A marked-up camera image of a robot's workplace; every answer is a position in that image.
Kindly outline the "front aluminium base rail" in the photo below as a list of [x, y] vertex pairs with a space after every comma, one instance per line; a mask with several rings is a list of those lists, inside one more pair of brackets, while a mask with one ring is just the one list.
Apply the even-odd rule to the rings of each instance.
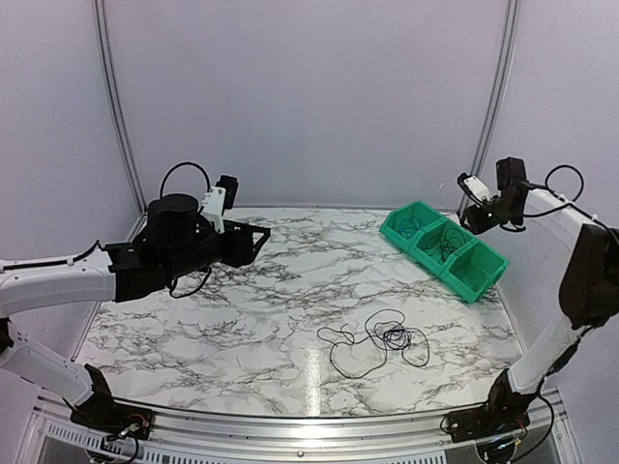
[[267, 418], [144, 404], [149, 434], [110, 441], [71, 422], [57, 395], [42, 391], [19, 463], [578, 463], [557, 391], [535, 401], [529, 421], [480, 438], [449, 417], [456, 408], [394, 416]]

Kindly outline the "green three-compartment plastic bin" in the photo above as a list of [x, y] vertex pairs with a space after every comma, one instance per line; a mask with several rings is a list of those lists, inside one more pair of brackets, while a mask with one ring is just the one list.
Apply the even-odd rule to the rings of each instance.
[[485, 295], [509, 266], [494, 248], [420, 200], [390, 212], [379, 231], [468, 303]]

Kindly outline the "left aluminium frame post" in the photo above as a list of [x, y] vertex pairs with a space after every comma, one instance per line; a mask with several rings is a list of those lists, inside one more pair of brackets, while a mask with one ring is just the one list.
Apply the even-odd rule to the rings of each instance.
[[143, 216], [146, 212], [146, 198], [139, 178], [130, 132], [122, 105], [105, 1], [93, 1], [93, 16], [96, 41], [103, 72], [103, 87], [108, 101], [111, 123], [128, 180], [129, 189], [132, 194], [133, 203], [138, 213]]

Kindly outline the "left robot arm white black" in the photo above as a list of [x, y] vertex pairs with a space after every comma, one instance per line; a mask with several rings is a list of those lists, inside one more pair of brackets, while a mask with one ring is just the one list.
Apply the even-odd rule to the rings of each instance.
[[60, 396], [77, 423], [102, 430], [126, 423], [134, 412], [114, 400], [98, 368], [55, 352], [12, 318], [67, 305], [137, 301], [162, 290], [178, 298], [184, 276], [209, 276], [218, 263], [252, 264], [271, 231], [224, 218], [230, 207], [222, 188], [202, 200], [167, 194], [149, 204], [143, 228], [129, 242], [94, 243], [78, 255], [47, 261], [2, 263], [2, 369]]

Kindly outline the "aluminium frame post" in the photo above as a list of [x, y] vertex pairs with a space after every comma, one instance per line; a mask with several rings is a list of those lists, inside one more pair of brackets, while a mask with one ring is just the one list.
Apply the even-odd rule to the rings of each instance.
[[475, 1], [474, 13], [466, 19], [461, 40], [462, 96], [466, 113], [461, 122], [466, 132], [458, 153], [463, 156], [457, 173], [480, 175], [498, 121], [514, 54], [520, 3]]
[[133, 203], [138, 213], [143, 216], [146, 212], [146, 198], [139, 178], [130, 132], [122, 105], [105, 1], [93, 1], [93, 16], [96, 41], [103, 72], [103, 87], [108, 101], [111, 123], [128, 180], [129, 189], [132, 194]]

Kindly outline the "right aluminium frame post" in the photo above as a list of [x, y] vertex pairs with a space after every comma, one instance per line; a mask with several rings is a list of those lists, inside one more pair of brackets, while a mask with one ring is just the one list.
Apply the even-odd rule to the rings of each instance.
[[520, 3], [475, 1], [474, 13], [466, 19], [461, 40], [462, 96], [466, 113], [461, 122], [466, 132], [458, 153], [463, 156], [457, 173], [480, 175], [498, 121], [514, 54]]

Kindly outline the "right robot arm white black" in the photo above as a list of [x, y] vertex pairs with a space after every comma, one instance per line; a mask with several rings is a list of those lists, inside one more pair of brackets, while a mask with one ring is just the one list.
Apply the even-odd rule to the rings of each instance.
[[458, 176], [458, 186], [472, 202], [460, 216], [461, 225], [475, 235], [494, 227], [518, 233], [526, 220], [535, 220], [567, 248], [570, 259], [557, 290], [557, 315], [526, 353], [498, 375], [482, 405], [448, 415], [457, 440], [503, 433], [524, 419], [545, 380], [570, 361], [581, 339], [618, 313], [617, 229], [548, 181], [529, 181], [523, 159], [499, 160], [496, 179], [498, 191], [492, 194], [478, 177]]

